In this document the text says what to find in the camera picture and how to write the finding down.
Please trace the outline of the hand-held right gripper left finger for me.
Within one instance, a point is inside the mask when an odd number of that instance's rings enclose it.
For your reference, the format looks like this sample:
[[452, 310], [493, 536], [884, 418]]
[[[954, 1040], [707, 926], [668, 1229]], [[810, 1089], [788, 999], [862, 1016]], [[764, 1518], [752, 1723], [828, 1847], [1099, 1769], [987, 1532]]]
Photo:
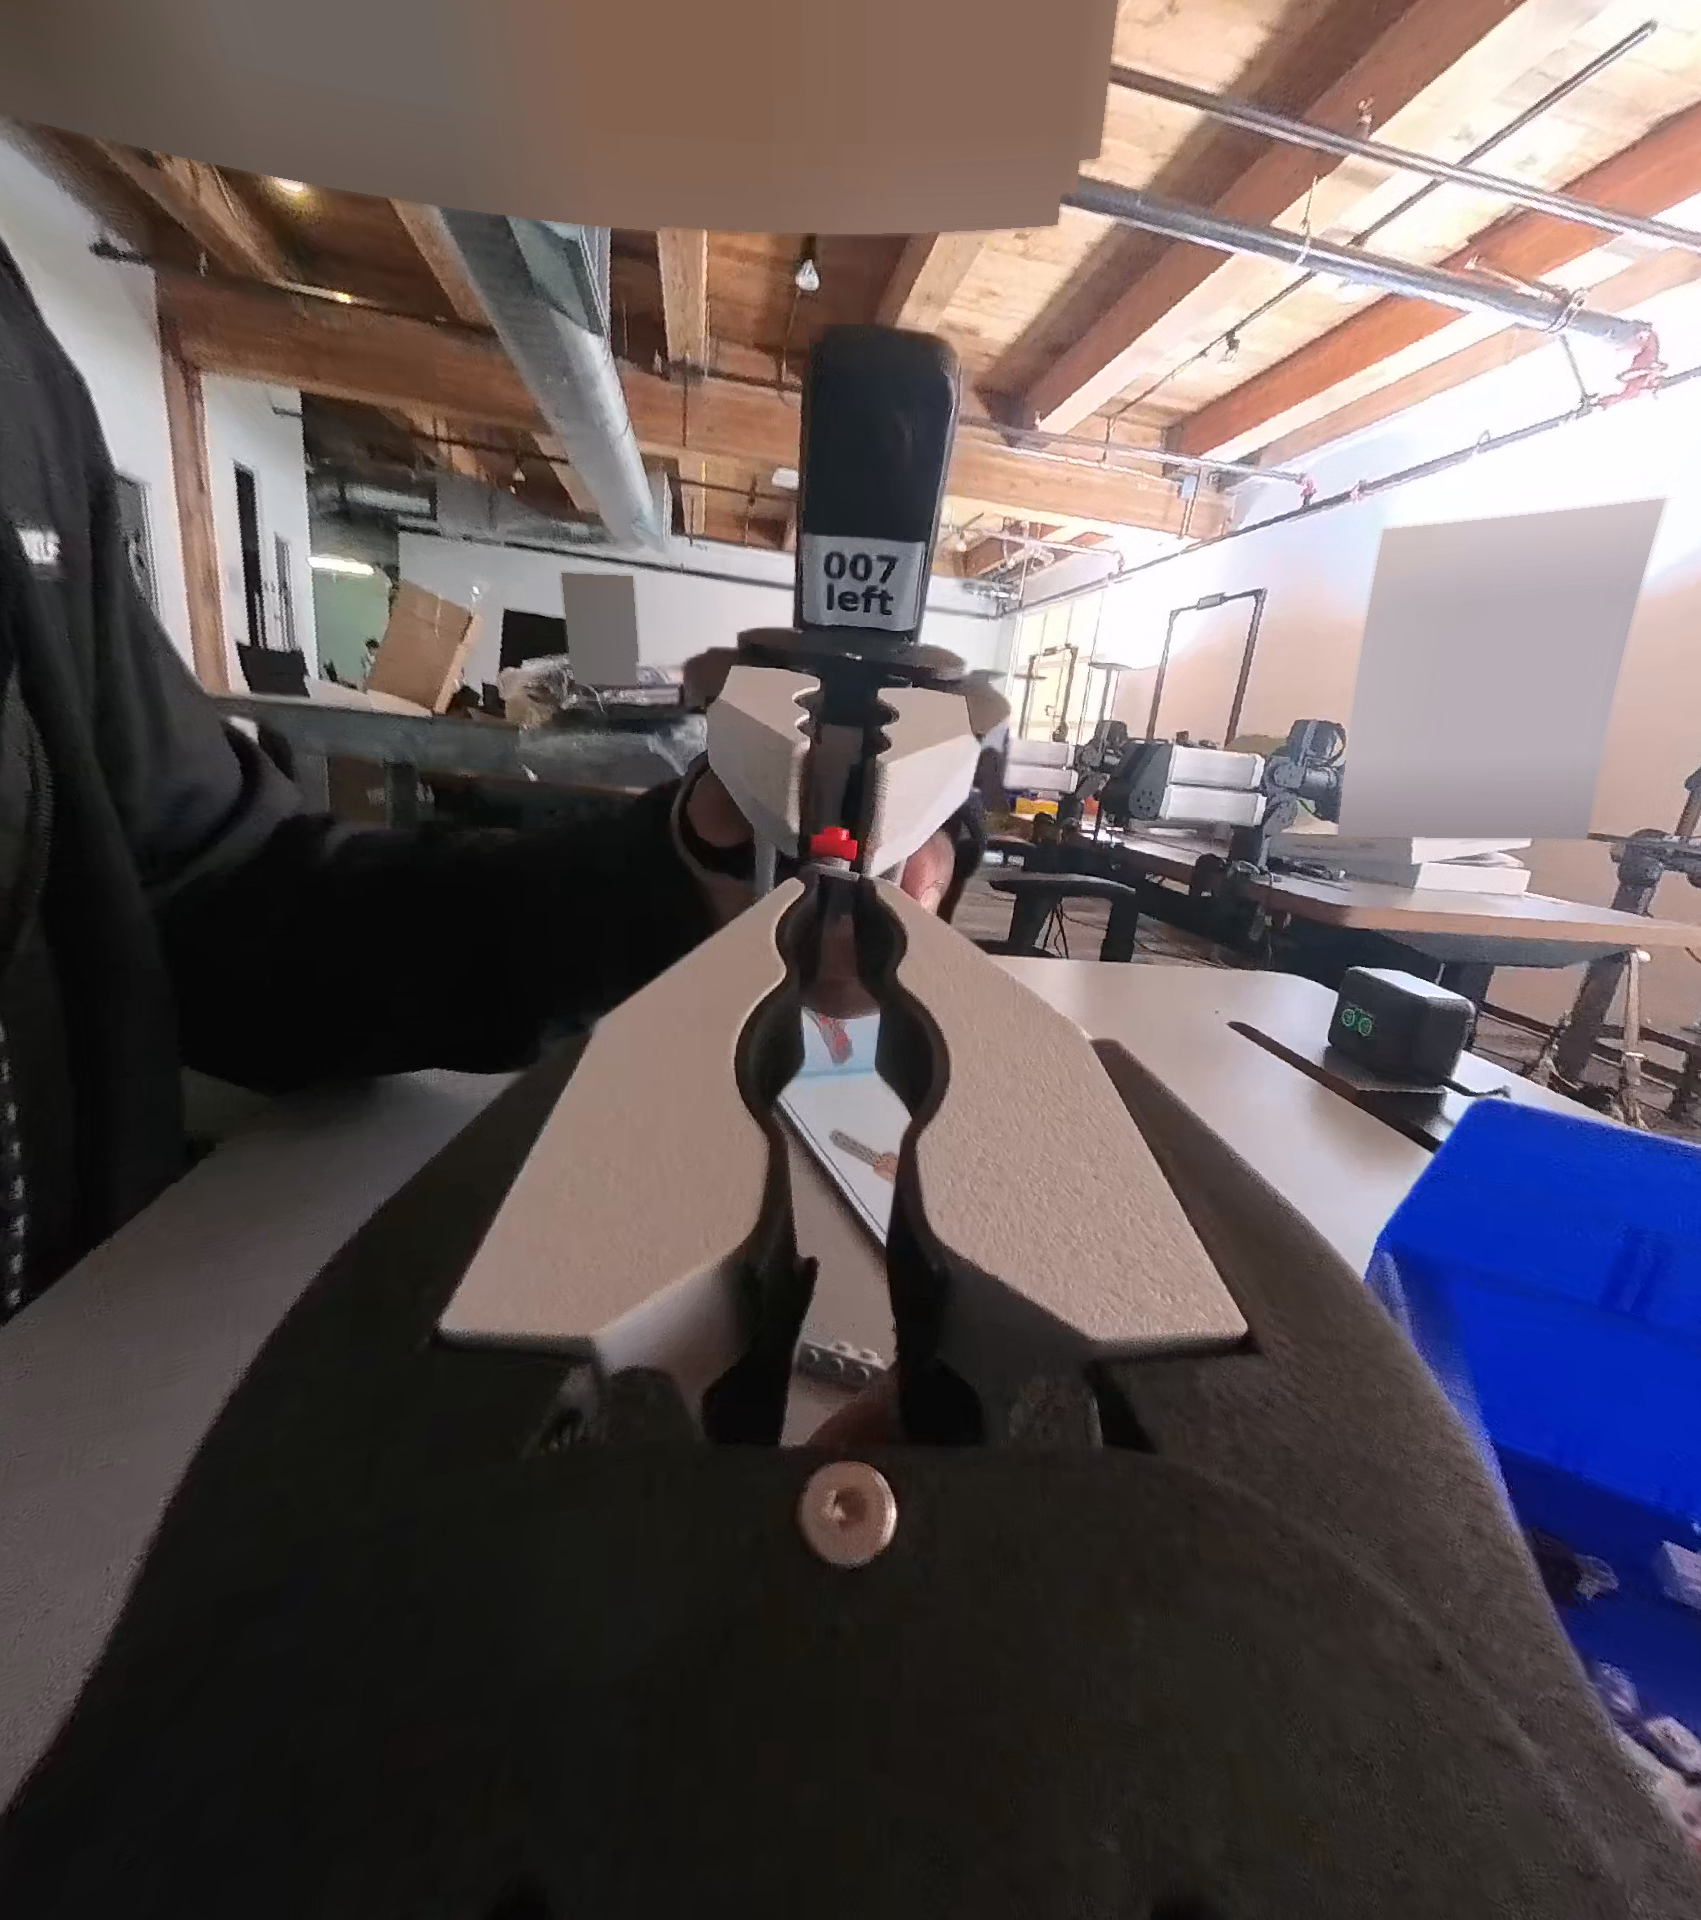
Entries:
[[781, 881], [605, 1015], [441, 1315], [452, 1345], [659, 1374], [714, 1443], [778, 1443], [815, 1295], [778, 1096], [804, 1062]]

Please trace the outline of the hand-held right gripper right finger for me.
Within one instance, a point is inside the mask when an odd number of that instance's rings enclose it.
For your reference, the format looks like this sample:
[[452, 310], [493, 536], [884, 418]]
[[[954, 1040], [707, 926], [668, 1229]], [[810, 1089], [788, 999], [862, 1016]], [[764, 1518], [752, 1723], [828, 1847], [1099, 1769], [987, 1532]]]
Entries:
[[1096, 1446], [1114, 1370], [1234, 1356], [1247, 1321], [1076, 1019], [889, 881], [859, 886], [903, 1436]]

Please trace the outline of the blue plastic bin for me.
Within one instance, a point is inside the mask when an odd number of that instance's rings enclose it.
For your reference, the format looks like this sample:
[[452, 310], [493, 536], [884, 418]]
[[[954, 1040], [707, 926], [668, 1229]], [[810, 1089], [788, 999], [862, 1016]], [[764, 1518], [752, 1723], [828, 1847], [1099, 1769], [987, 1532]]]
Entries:
[[1471, 1099], [1367, 1281], [1526, 1537], [1701, 1550], [1701, 1147]]

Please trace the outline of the person's left forearm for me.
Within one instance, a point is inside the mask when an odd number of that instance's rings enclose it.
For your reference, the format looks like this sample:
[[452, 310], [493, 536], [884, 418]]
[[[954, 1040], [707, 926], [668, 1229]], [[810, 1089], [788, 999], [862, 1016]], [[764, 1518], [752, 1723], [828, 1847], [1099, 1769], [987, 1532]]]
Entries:
[[287, 816], [158, 909], [180, 1064], [249, 1092], [531, 1064], [715, 931], [681, 783], [546, 830]]

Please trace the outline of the grey desk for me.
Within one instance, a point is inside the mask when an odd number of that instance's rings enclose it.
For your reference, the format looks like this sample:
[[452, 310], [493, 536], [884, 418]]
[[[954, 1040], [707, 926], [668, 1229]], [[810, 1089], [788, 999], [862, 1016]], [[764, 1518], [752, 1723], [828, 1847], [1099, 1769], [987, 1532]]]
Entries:
[[0, 1332], [0, 1916], [1616, 1916], [1640, 1808], [1363, 1240], [1324, 993], [1018, 963], [1247, 1311], [1102, 1439], [718, 1447], [430, 1341], [566, 1086], [256, 1115]]

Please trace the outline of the person's left hand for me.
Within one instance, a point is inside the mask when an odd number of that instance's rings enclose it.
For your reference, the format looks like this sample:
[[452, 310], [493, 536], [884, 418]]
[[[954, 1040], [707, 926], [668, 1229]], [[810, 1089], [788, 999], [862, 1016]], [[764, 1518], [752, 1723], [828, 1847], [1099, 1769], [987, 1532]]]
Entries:
[[[671, 800], [671, 841], [705, 896], [714, 926], [756, 900], [756, 838], [707, 759], [693, 759]], [[895, 882], [950, 919], [984, 852], [983, 800], [970, 796], [910, 859]]]

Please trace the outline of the plastic-wrapped dark bundle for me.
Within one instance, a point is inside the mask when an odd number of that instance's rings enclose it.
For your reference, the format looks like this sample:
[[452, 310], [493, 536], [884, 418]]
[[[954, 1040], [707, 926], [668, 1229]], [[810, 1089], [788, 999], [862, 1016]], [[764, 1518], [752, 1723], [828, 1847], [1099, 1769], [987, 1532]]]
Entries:
[[596, 686], [572, 676], [567, 658], [531, 658], [496, 676], [501, 717], [519, 732], [662, 732], [693, 717], [681, 686]]

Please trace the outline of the black office chair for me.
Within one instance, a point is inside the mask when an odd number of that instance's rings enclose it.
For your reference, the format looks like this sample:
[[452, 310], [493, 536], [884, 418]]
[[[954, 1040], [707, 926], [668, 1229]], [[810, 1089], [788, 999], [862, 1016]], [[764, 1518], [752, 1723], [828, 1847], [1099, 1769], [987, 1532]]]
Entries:
[[991, 887], [1013, 903], [1013, 920], [1004, 938], [980, 938], [976, 945], [995, 956], [1063, 956], [1050, 952], [1047, 926], [1062, 920], [1070, 903], [1096, 903], [1105, 908], [1099, 963], [1124, 964], [1136, 952], [1140, 903], [1133, 886], [1094, 875], [1031, 875], [1007, 868], [994, 875]]

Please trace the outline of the pale instruction booklet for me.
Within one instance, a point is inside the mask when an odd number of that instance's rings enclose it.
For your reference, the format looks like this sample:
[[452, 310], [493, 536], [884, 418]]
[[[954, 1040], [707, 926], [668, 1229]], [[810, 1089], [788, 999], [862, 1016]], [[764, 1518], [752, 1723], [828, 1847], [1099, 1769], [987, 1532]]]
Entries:
[[781, 1115], [876, 1244], [885, 1244], [907, 1110], [878, 1074], [878, 1016], [801, 1008]]

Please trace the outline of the steel workbench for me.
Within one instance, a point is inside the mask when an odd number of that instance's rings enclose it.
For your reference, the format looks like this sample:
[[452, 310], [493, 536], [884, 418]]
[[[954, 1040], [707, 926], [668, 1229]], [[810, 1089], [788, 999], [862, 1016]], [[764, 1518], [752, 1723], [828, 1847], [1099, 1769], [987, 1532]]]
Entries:
[[515, 727], [478, 715], [350, 708], [287, 693], [214, 693], [228, 723], [258, 730], [306, 809], [331, 811], [331, 764], [376, 764], [382, 819], [413, 824], [450, 780], [482, 780], [531, 804], [640, 796], [681, 778], [705, 750], [696, 712], [662, 727]]

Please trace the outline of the black cube device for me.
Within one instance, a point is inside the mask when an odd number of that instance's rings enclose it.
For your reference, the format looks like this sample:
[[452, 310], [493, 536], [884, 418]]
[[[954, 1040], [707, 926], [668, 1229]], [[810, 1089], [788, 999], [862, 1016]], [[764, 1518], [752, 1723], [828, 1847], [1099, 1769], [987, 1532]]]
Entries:
[[1391, 1086], [1438, 1089], [1454, 1077], [1479, 1026], [1475, 1004], [1417, 972], [1346, 968], [1324, 1045]]

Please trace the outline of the white flat box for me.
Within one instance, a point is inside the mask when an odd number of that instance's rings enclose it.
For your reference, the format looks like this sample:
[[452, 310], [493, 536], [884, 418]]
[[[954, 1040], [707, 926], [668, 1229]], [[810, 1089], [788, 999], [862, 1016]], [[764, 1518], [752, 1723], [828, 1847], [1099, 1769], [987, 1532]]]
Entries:
[[1529, 838], [1435, 833], [1273, 833], [1269, 867], [1321, 875], [1338, 882], [1389, 886], [1404, 893], [1519, 896], [1530, 887]]

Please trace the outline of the grey ceiling pipe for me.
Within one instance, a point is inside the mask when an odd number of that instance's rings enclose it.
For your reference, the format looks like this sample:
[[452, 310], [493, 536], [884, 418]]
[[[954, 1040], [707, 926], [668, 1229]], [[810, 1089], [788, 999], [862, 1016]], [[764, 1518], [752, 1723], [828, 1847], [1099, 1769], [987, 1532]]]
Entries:
[[1164, 241], [1206, 247], [1236, 258], [1262, 258], [1295, 273], [1332, 276], [1346, 284], [1412, 298], [1456, 313], [1479, 313], [1548, 337], [1578, 333], [1603, 343], [1637, 343], [1652, 331], [1644, 318], [1614, 316], [1586, 302], [1583, 289], [1535, 289], [1483, 273], [1463, 273], [1367, 252], [1312, 232], [1246, 222], [1192, 203], [1160, 203], [1109, 181], [1079, 178], [1062, 207], [1099, 215]]

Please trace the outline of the wooden work table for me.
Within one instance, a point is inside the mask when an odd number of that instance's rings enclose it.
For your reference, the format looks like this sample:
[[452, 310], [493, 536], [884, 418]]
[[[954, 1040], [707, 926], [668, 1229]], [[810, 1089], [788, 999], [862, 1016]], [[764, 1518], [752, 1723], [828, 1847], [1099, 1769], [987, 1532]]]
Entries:
[[1018, 860], [1033, 878], [1091, 878], [1127, 893], [1139, 919], [1276, 964], [1297, 938], [1383, 941], [1467, 977], [1487, 993], [1500, 968], [1567, 970], [1630, 952], [1701, 956], [1701, 920], [1656, 919], [1548, 893], [1467, 893], [1398, 887], [1354, 878], [1309, 878], [1257, 868], [1231, 878], [1224, 841], [1209, 833], [1062, 833], [1036, 841], [994, 833], [999, 875]]

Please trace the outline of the silver ventilation duct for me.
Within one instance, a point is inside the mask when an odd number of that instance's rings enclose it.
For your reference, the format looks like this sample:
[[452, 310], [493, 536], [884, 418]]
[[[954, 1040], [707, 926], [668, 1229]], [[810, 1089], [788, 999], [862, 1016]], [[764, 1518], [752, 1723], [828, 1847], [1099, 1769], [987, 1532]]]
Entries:
[[609, 343], [609, 228], [459, 204], [438, 211], [509, 364], [546, 416], [605, 532], [668, 543], [667, 495], [640, 453]]

